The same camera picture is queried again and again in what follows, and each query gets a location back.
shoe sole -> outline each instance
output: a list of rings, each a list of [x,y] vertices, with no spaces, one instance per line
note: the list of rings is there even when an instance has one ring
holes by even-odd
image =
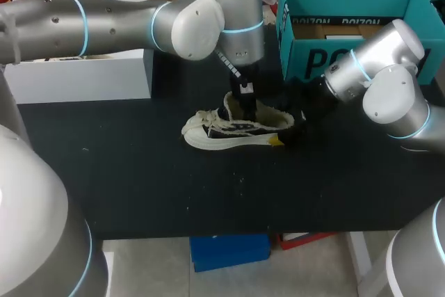
[[[199,128],[190,129],[184,134],[184,139],[190,146],[208,151],[226,150],[242,145],[283,145],[277,133],[239,138],[208,138],[202,134],[205,132]]]

white cable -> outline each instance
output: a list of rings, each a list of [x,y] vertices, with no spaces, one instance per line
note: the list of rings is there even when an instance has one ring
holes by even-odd
[[[0,9],[0,22],[3,22],[5,25],[5,32],[0,32],[1,35],[5,35],[10,38],[10,41],[13,44],[14,51],[14,64],[19,64],[21,61],[20,48],[19,48],[19,31],[15,26],[15,18],[12,15],[9,15],[5,10]]]
[[[221,51],[219,51],[218,49],[215,49],[215,52],[218,55],[218,57],[220,58],[220,60],[229,68],[229,70],[235,75],[236,78],[241,77],[241,73],[239,73],[239,71],[236,69],[236,67],[234,67],[234,65],[232,63],[230,63],[230,61],[227,59],[226,56],[223,55],[223,53]]]

sneaker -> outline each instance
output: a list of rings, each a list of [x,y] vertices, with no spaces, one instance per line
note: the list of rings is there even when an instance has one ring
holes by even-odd
[[[198,111],[182,128],[186,142],[201,150],[225,150],[240,145],[284,145],[294,117],[257,100],[256,122],[242,120],[243,110],[232,92],[222,107]]]

red box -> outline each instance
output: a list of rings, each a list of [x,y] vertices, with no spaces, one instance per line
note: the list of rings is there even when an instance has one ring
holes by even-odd
[[[277,234],[277,241],[283,250],[290,250],[291,248],[304,245],[306,243],[311,243],[312,241],[326,238],[327,236],[332,236],[336,232],[324,232],[324,233],[308,233],[304,236],[299,236],[298,238],[284,241],[282,236]]]

white box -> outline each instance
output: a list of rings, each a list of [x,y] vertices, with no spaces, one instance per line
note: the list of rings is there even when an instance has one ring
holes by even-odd
[[[35,104],[151,97],[152,50],[71,58],[7,65],[5,78],[16,102]]]

